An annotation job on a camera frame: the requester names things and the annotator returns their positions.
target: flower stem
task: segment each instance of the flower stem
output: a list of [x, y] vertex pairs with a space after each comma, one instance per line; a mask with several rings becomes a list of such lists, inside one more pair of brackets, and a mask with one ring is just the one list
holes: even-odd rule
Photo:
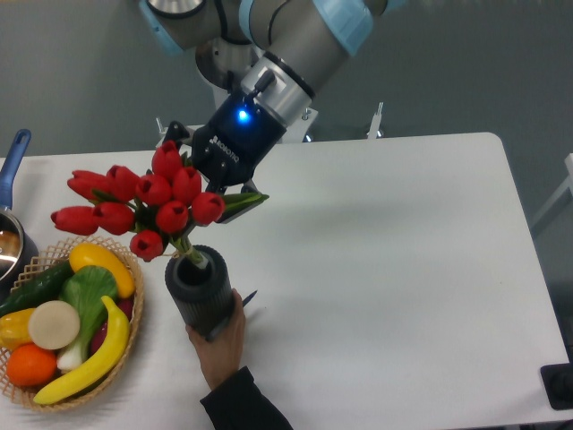
[[191, 245], [189, 237], [186, 236], [181, 237], [179, 240], [172, 243], [181, 254], [183, 254], [187, 259], [189, 259], [189, 261], [195, 267], [197, 267], [197, 269], [200, 269], [202, 271], [207, 269], [207, 266], [209, 265], [209, 260], [207, 260], [207, 258], [201, 253], [201, 251], [198, 251], [193, 245]]
[[189, 256], [187, 258], [191, 260], [191, 262], [195, 265], [195, 267], [197, 267], [197, 269], [201, 269], [202, 271], [207, 269], [207, 266], [209, 265], [209, 260], [207, 260], [207, 258], [205, 258], [205, 255], [203, 255], [200, 251], [197, 251], [197, 249], [191, 246], [191, 252], [188, 255]]

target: woven basket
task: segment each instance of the woven basket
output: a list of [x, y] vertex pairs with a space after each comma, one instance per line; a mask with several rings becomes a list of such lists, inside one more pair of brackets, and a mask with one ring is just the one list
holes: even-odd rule
[[133, 342], [139, 330], [141, 313], [143, 311], [143, 275], [141, 274], [140, 265], [137, 258], [129, 249], [123, 245], [114, 242], [109, 238], [102, 238], [97, 236], [78, 236], [71, 237], [65, 241], [58, 242], [57, 245], [51, 245], [46, 251], [42, 251], [38, 257], [34, 257], [29, 265], [21, 273], [18, 280], [14, 282], [13, 288], [18, 288], [22, 283], [34, 278], [38, 273], [44, 271], [48, 267], [62, 260], [66, 260], [72, 248], [82, 242], [91, 242], [93, 244], [102, 245], [112, 251], [117, 257], [125, 264], [130, 273], [133, 275], [135, 283], [135, 300], [133, 303], [133, 317], [131, 321], [131, 330], [127, 348], [121, 359], [107, 374], [105, 379], [93, 390], [84, 393], [83, 395], [74, 396], [67, 400], [62, 400], [54, 405], [38, 405], [34, 403], [33, 399], [39, 389], [19, 388], [10, 383], [6, 376], [6, 363], [10, 356], [10, 351], [6, 348], [0, 348], [0, 391], [3, 395], [7, 396], [13, 403], [20, 404], [26, 409], [32, 409], [37, 412], [60, 412], [67, 409], [76, 408], [84, 403], [92, 400], [103, 390], [105, 390], [111, 382], [115, 380], [117, 374], [125, 365], [130, 351], [132, 350]]

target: black vase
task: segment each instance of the black vase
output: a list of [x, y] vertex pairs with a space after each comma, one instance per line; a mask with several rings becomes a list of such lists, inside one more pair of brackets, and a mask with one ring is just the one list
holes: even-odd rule
[[212, 248], [196, 245], [209, 261], [198, 269], [186, 257], [172, 258], [165, 270], [167, 289], [187, 325], [207, 336], [233, 313], [233, 291], [223, 257]]

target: pot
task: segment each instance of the pot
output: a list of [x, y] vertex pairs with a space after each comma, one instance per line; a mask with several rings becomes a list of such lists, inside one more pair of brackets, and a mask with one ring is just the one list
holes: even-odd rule
[[208, 246], [195, 249], [209, 261], [207, 269], [197, 269], [184, 256], [172, 258], [165, 282], [185, 323], [206, 337], [233, 313], [233, 290], [223, 257]]
[[20, 130], [15, 135], [0, 170], [0, 303], [10, 294], [13, 283], [26, 264], [38, 255], [36, 244], [11, 213], [14, 178], [30, 139], [29, 130]]

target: human hand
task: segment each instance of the human hand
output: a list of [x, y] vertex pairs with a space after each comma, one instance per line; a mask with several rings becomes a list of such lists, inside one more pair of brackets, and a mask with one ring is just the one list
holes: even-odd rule
[[233, 299], [235, 308], [229, 324], [212, 342], [207, 342], [189, 325], [185, 327], [199, 357], [205, 381], [212, 391], [237, 372], [241, 364], [246, 318], [243, 299], [236, 289], [233, 289]]

